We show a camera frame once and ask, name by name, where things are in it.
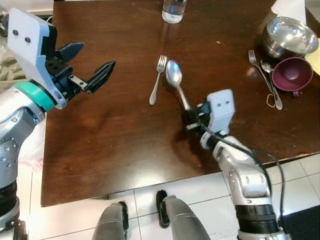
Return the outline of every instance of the black mat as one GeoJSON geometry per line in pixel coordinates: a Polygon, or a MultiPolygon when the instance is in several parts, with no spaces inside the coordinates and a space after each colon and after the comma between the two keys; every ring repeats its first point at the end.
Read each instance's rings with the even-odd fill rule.
{"type": "Polygon", "coordinates": [[[298,211],[283,217],[292,240],[320,239],[320,206],[298,211]]]}

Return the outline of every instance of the white napkin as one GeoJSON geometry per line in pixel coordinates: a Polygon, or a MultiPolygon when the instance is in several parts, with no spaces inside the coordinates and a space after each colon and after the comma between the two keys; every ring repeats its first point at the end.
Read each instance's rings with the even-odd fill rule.
{"type": "Polygon", "coordinates": [[[305,0],[276,0],[271,10],[278,16],[289,17],[306,23],[305,0]]]}

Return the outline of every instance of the tile floor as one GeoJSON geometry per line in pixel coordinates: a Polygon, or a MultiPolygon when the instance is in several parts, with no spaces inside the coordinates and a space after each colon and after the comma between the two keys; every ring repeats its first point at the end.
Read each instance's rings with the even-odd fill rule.
{"type": "MultiPolygon", "coordinates": [[[[320,154],[282,165],[286,177],[284,214],[320,205],[320,154]]],[[[279,214],[280,174],[268,168],[272,181],[274,210],[279,214]]],[[[41,207],[40,168],[23,163],[18,170],[18,196],[21,219],[27,223],[30,240],[87,240],[103,210],[113,202],[125,200],[130,218],[130,240],[171,240],[170,227],[158,224],[155,195],[165,189],[184,200],[196,213],[212,240],[235,240],[238,222],[231,196],[222,174],[214,173],[111,195],[109,200],[85,199],[41,207]]]]}

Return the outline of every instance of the black foot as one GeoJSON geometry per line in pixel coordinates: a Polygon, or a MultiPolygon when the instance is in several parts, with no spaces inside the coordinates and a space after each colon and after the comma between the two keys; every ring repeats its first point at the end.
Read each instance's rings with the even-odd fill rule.
{"type": "Polygon", "coordinates": [[[123,206],[122,215],[123,215],[123,230],[124,230],[124,239],[127,239],[128,228],[129,228],[129,216],[128,216],[128,207],[124,201],[120,201],[119,204],[123,206]]]}
{"type": "Polygon", "coordinates": [[[170,220],[167,215],[165,197],[168,196],[166,191],[161,190],[156,193],[156,209],[158,210],[159,225],[161,228],[166,229],[170,225],[170,220]]]}

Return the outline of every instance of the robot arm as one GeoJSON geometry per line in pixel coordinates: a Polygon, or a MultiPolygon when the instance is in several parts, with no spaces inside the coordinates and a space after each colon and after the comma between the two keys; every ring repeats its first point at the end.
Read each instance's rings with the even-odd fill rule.
{"type": "Polygon", "coordinates": [[[214,92],[207,96],[205,103],[185,111],[186,129],[198,136],[202,148],[213,150],[213,158],[228,181],[240,228],[238,239],[290,240],[278,227],[263,170],[249,154],[231,146],[251,153],[228,135],[234,113],[232,91],[214,92]]]}
{"type": "Polygon", "coordinates": [[[24,235],[16,197],[21,145],[46,118],[45,113],[54,107],[63,109],[81,91],[93,94],[108,80],[116,64],[103,64],[84,81],[67,65],[84,43],[69,43],[56,50],[56,40],[53,25],[28,12],[10,10],[7,45],[27,81],[16,83],[0,95],[0,239],[24,235]]]}

